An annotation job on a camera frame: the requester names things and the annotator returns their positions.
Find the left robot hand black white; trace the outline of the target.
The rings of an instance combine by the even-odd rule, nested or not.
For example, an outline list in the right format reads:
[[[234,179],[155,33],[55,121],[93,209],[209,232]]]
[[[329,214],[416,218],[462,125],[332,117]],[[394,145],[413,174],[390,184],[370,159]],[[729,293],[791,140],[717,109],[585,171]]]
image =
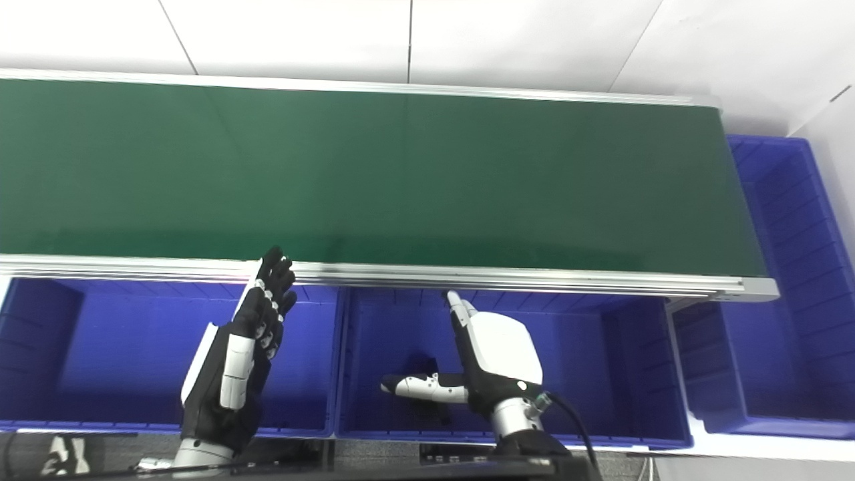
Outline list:
[[[297,302],[293,263],[278,246],[259,259],[232,319],[206,325],[180,391],[175,466],[225,465],[259,429],[261,395]]]

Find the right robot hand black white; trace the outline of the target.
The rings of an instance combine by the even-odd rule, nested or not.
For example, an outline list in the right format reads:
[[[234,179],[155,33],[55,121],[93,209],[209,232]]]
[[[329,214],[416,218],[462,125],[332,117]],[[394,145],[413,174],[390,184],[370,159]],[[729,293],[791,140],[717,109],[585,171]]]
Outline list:
[[[534,418],[543,369],[526,326],[479,311],[455,291],[444,295],[462,373],[384,375],[381,390],[418,401],[466,403],[484,417]]]

